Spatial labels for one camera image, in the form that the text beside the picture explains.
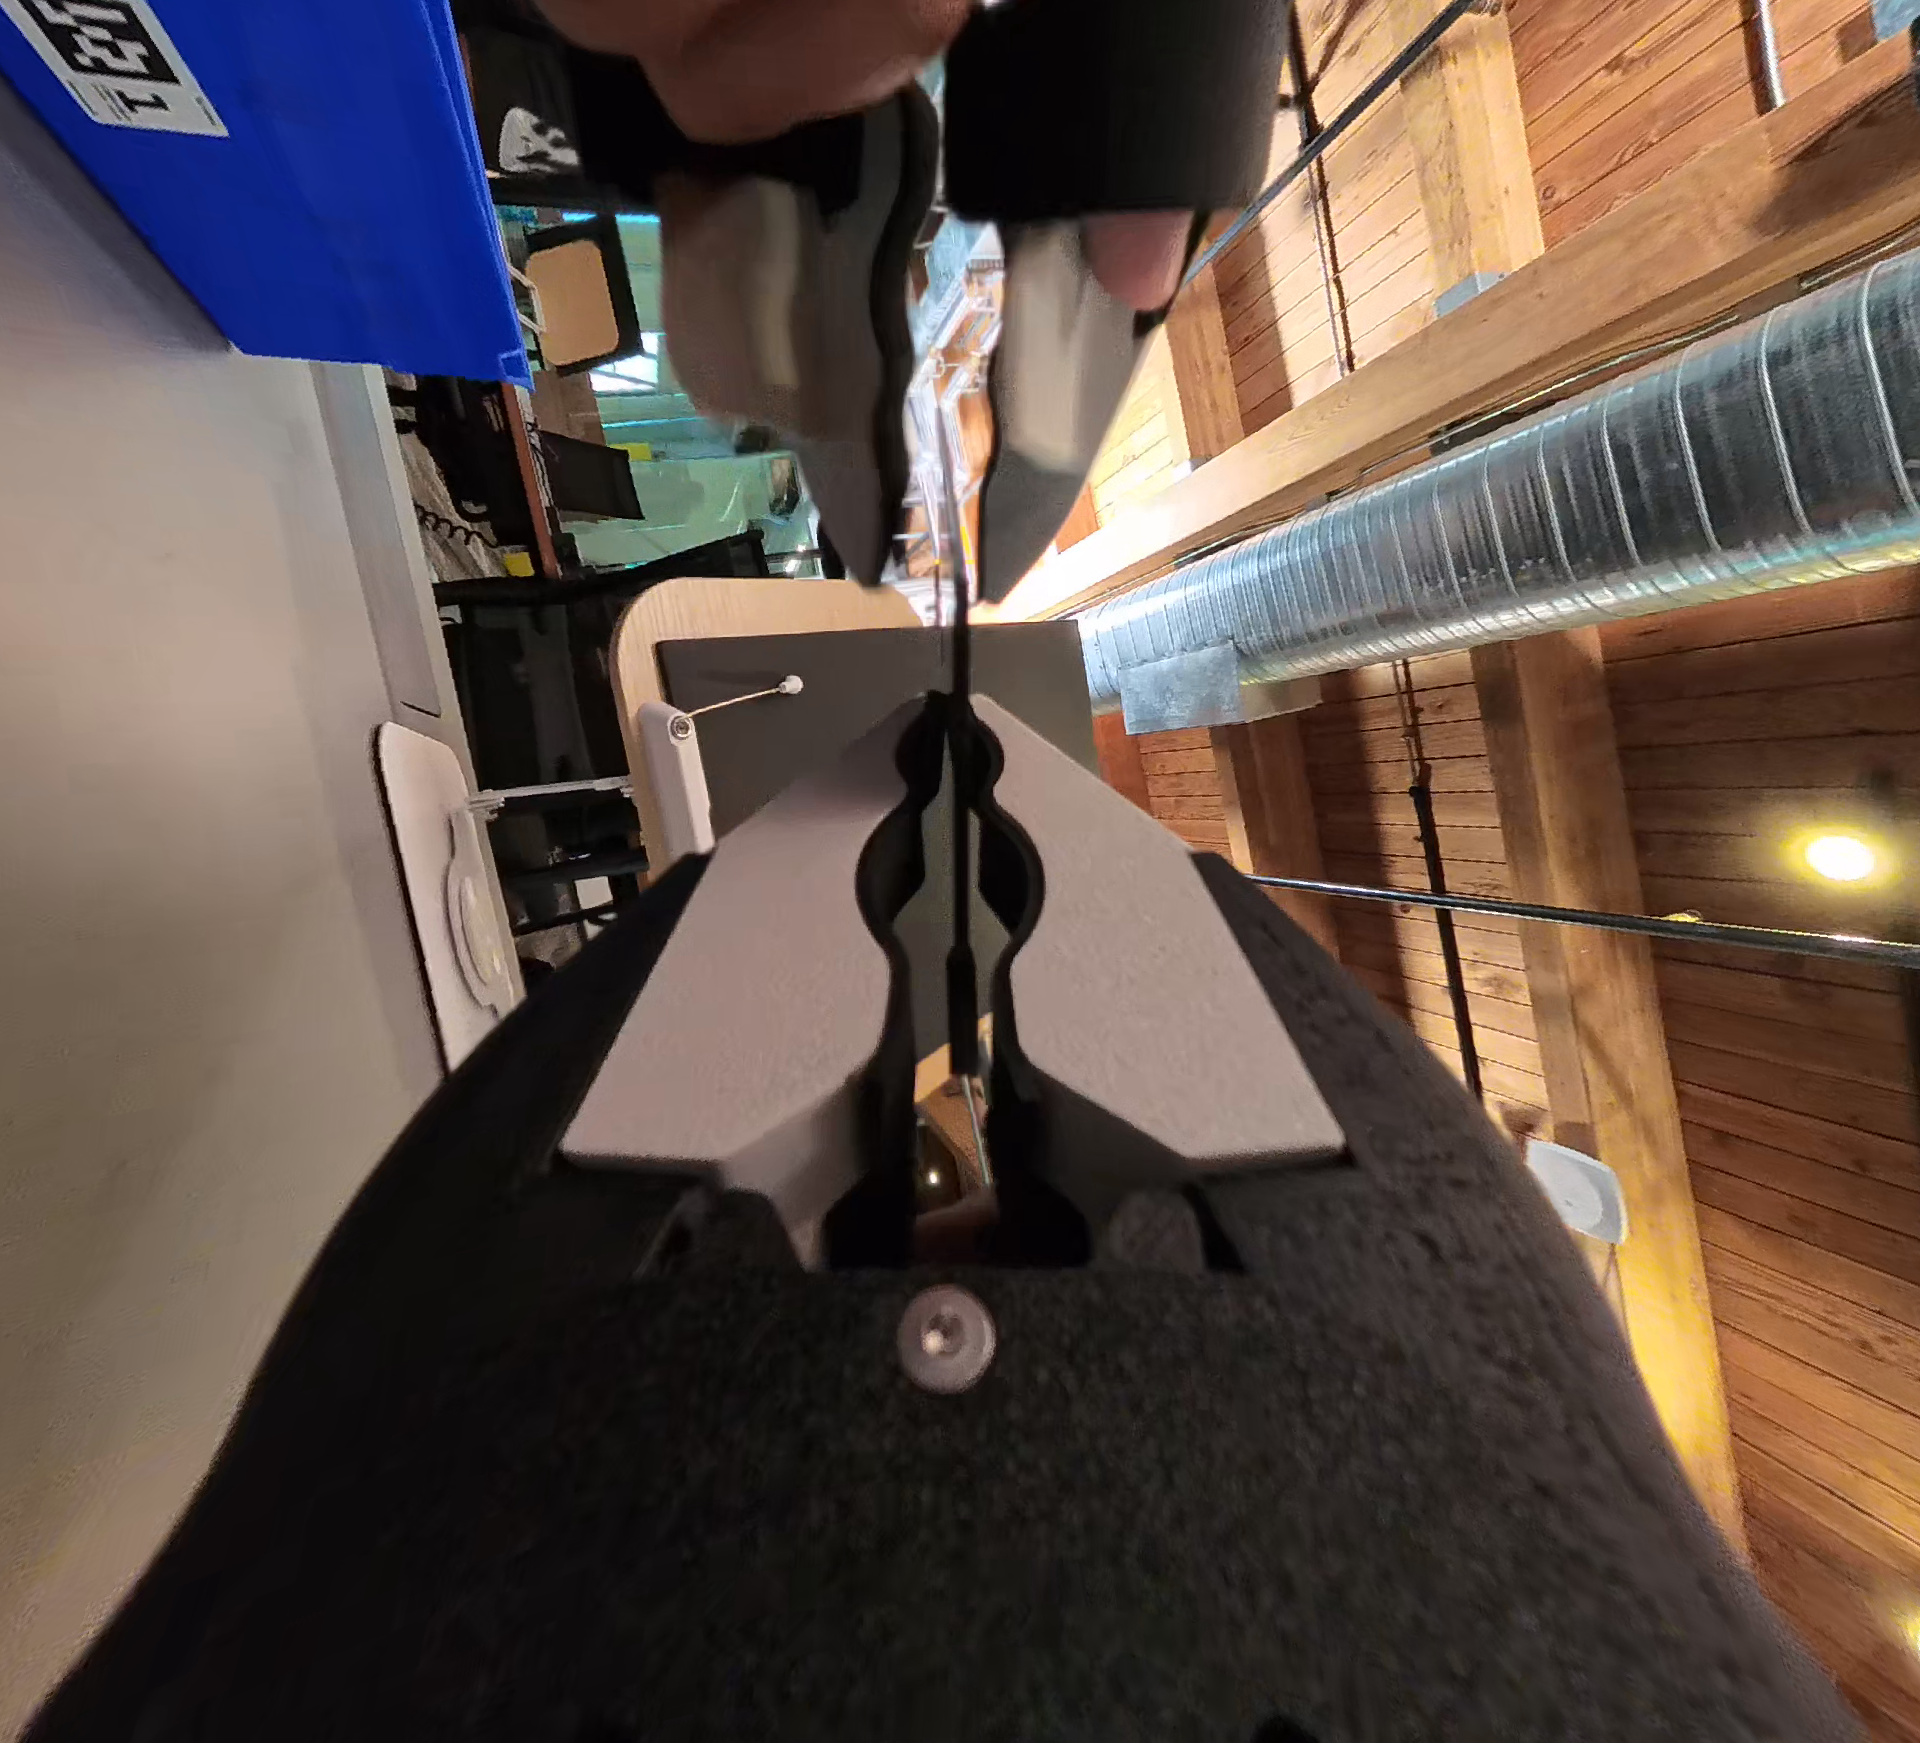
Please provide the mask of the silver ventilation duct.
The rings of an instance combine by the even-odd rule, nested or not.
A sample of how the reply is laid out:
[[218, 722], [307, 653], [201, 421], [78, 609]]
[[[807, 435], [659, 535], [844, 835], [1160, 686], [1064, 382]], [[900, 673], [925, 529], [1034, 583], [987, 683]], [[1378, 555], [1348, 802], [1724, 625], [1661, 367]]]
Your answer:
[[1851, 270], [1076, 618], [1091, 704], [1337, 674], [1916, 563], [1918, 256]]

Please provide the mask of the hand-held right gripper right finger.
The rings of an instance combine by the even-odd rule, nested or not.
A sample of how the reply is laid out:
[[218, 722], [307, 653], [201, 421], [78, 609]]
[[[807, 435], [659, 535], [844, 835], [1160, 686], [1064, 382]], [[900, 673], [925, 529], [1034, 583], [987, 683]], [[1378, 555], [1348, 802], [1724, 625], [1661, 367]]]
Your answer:
[[1348, 1163], [1203, 858], [994, 701], [973, 721], [976, 1258], [1076, 1267], [1139, 1199]]

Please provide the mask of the ceiling light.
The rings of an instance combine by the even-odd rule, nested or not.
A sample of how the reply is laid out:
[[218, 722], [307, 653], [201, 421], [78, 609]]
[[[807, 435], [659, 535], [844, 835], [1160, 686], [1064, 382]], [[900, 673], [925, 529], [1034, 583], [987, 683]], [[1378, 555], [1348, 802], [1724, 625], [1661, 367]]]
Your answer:
[[1884, 891], [1902, 871], [1897, 848], [1883, 834], [1840, 824], [1792, 830], [1781, 861], [1798, 881], [1844, 894]]

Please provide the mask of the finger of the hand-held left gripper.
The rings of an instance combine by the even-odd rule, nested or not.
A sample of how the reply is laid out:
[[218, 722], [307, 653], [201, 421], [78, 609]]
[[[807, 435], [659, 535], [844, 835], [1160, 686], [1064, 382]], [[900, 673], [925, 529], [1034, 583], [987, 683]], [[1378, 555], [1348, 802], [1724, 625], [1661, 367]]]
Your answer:
[[1147, 339], [1088, 264], [1079, 225], [1005, 225], [1000, 243], [992, 452], [976, 498], [987, 603], [1003, 603], [1068, 521]]
[[779, 435], [847, 576], [876, 585], [911, 475], [908, 269], [941, 120], [911, 84], [809, 139], [853, 171], [847, 202], [764, 167], [662, 174], [664, 330], [698, 410]]

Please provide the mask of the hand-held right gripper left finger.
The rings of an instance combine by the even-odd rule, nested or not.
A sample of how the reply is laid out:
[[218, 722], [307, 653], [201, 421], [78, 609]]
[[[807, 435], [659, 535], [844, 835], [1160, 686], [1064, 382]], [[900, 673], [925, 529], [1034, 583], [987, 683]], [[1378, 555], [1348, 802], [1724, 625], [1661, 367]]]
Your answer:
[[701, 858], [559, 1151], [765, 1199], [831, 1265], [914, 1249], [925, 819], [948, 703], [899, 707]]

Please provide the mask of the black cable tie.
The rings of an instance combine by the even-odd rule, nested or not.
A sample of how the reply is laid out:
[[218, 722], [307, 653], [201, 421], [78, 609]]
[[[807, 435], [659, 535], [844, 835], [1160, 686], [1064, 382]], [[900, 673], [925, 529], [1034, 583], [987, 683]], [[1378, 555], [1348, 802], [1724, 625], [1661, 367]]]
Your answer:
[[979, 977], [973, 949], [973, 579], [967, 561], [962, 498], [947, 413], [928, 392], [930, 453], [941, 479], [942, 566], [951, 588], [948, 766], [953, 780], [953, 940], [948, 943], [948, 1049], [962, 1081], [979, 1077]]

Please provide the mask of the white ceiling detector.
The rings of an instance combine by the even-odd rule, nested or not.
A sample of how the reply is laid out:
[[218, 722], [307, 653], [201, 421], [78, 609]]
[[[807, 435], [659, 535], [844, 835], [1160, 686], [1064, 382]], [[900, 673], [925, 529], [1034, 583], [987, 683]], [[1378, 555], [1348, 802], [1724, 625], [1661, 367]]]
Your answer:
[[1629, 1236], [1629, 1208], [1617, 1172], [1580, 1149], [1530, 1139], [1525, 1164], [1551, 1206], [1575, 1235], [1620, 1247]]

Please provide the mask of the wooden black chair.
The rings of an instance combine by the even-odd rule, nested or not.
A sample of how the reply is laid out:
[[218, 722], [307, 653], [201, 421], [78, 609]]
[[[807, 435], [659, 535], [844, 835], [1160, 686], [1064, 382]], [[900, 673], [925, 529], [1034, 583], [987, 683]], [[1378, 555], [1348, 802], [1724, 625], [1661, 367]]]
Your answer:
[[535, 229], [524, 248], [545, 369], [569, 376], [641, 354], [637, 298], [614, 215]]

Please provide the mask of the black ceiling rod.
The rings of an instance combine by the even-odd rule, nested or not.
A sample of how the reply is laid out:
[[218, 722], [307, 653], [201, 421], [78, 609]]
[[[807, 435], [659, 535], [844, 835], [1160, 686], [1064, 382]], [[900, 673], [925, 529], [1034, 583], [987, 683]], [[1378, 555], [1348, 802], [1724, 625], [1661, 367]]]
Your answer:
[[1698, 918], [1653, 918], [1620, 911], [1597, 911], [1539, 902], [1469, 895], [1455, 891], [1417, 891], [1398, 887], [1363, 887], [1303, 878], [1249, 876], [1261, 889], [1298, 891], [1370, 906], [1401, 906], [1426, 911], [1467, 914], [1583, 930], [1624, 938], [1668, 940], [1675, 943], [1716, 943], [1764, 953], [1798, 956], [1809, 960], [1871, 966], [1902, 974], [1918, 974], [1918, 946], [1898, 940], [1872, 940], [1820, 932], [1792, 932], [1769, 925], [1741, 925], [1705, 921]]

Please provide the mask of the blue plastic bin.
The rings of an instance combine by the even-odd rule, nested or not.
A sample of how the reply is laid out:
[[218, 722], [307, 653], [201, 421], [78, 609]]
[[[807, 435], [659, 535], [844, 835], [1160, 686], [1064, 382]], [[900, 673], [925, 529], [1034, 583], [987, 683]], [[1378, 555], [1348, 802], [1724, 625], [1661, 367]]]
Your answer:
[[529, 384], [448, 0], [4, 0], [2, 50], [243, 354]]

